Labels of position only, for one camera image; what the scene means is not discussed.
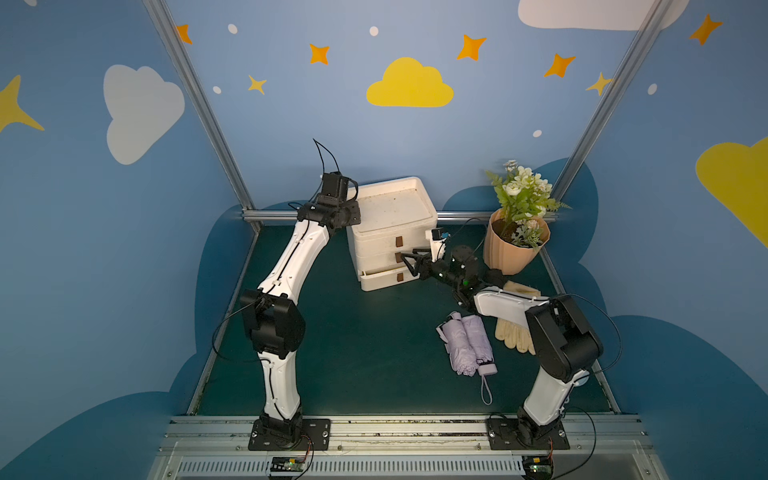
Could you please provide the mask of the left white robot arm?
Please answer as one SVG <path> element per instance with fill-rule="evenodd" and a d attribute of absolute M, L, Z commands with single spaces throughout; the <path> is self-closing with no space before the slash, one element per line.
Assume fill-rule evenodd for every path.
<path fill-rule="evenodd" d="M 319 192 L 297 212 L 291 237 L 275 266 L 255 290 L 240 297 L 244 332 L 262 367 L 265 403 L 252 437 L 259 448 L 302 442 L 303 418 L 296 353 L 306 322 L 298 309 L 303 284 L 323 248 L 340 229 L 361 222 L 358 183 L 339 171 L 322 175 Z"/>

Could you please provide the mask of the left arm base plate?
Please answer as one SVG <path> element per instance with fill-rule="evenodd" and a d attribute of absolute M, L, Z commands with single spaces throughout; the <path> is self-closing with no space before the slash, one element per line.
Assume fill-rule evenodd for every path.
<path fill-rule="evenodd" d="M 247 448 L 249 451 L 327 451 L 332 422 L 326 418 L 279 420 L 260 417 L 252 427 Z"/>

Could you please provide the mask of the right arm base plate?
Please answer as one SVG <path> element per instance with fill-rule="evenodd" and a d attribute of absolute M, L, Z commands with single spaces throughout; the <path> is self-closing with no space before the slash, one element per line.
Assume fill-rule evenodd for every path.
<path fill-rule="evenodd" d="M 492 450 L 569 450 L 560 420 L 540 426 L 527 418 L 490 416 L 485 422 Z"/>

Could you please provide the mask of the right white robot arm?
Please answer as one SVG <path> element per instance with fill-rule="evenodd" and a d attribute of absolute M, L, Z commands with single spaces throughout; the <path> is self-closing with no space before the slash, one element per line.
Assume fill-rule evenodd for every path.
<path fill-rule="evenodd" d="M 588 380 L 588 368 L 604 351 L 595 330 L 570 295 L 537 297 L 502 288 L 498 269 L 479 272 L 479 260 L 466 245 L 449 259 L 440 249 L 416 248 L 398 256 L 412 276 L 435 278 L 452 288 L 457 304 L 469 312 L 518 325 L 532 339 L 539 372 L 532 390 L 513 419 L 498 426 L 487 421 L 496 450 L 568 449 L 561 417 L 572 390 Z"/>

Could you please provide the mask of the white three-drawer cabinet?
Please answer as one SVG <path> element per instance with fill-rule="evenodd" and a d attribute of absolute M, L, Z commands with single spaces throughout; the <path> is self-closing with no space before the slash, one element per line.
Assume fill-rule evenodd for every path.
<path fill-rule="evenodd" d="M 361 289 L 369 292 L 415 280 L 402 259 L 416 248 L 427 248 L 427 232 L 438 214 L 417 177 L 359 187 L 356 196 L 361 222 L 347 229 L 349 251 Z"/>

